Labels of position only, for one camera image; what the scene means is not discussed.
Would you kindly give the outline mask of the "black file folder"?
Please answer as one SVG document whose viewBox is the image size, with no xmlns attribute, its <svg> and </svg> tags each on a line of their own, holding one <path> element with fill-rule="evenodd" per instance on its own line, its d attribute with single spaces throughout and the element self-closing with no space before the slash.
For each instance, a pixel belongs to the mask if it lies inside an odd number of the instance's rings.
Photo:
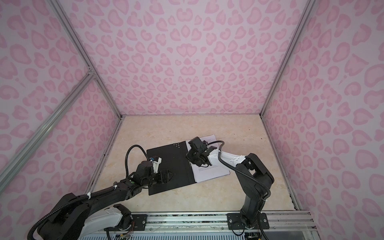
<svg viewBox="0 0 384 240">
<path fill-rule="evenodd" d="M 174 173 L 170 182 L 154 184 L 149 187 L 150 196 L 196 183 L 190 162 L 186 158 L 187 146 L 185 142 L 148 149 L 147 155 L 148 157 L 158 156 L 162 158 L 159 171 L 170 170 Z"/>
</svg>

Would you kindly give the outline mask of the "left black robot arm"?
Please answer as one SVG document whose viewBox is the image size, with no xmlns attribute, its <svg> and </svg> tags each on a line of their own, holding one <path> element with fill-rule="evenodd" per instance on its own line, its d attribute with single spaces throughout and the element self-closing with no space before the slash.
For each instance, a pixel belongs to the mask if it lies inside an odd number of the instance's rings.
<svg viewBox="0 0 384 240">
<path fill-rule="evenodd" d="M 175 174 L 170 170 L 160 171 L 159 165 L 157 161 L 143 161 L 135 172 L 109 188 L 79 196 L 72 193 L 65 195 L 31 227 L 27 239 L 33 240 L 34 234 L 38 233 L 44 240 L 77 240 L 86 227 L 87 219 L 108 207 L 118 211 L 119 219 L 107 221 L 102 224 L 102 229 L 133 230 L 132 213 L 121 202 L 138 195 L 144 188 L 170 182 Z"/>
</svg>

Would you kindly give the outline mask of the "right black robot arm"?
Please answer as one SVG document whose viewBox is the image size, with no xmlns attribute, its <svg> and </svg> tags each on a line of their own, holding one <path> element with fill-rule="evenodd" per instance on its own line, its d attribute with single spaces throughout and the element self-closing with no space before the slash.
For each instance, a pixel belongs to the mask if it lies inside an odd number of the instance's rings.
<svg viewBox="0 0 384 240">
<path fill-rule="evenodd" d="M 220 144 L 216 148 L 205 141 L 189 141 L 190 149 L 186 158 L 198 167 L 224 167 L 236 173 L 246 195 L 240 210 L 241 222 L 246 228 L 252 229 L 260 225 L 261 213 L 265 202 L 271 196 L 271 187 L 275 179 L 256 154 L 250 153 L 247 156 L 230 154 L 222 151 L 225 143 L 220 141 Z"/>
</svg>

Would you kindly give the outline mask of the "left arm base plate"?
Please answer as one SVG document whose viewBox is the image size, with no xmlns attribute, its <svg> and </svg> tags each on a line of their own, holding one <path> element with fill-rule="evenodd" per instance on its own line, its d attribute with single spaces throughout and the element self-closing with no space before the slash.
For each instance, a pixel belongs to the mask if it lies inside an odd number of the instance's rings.
<svg viewBox="0 0 384 240">
<path fill-rule="evenodd" d="M 146 227 L 147 216 L 148 215 L 145 215 L 145 214 L 123 215 L 122 219 L 116 226 L 104 228 L 104 230 L 115 231 L 115 232 L 144 231 Z"/>
</svg>

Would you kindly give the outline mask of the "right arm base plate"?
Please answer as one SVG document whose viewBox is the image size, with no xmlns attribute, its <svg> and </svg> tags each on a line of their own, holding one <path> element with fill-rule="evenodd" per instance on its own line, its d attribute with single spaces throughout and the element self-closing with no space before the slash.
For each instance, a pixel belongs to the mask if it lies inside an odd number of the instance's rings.
<svg viewBox="0 0 384 240">
<path fill-rule="evenodd" d="M 269 230 L 270 225 L 265 213 L 260 213 L 256 220 L 249 224 L 244 216 L 240 213 L 228 213 L 226 214 L 229 230 Z"/>
</svg>

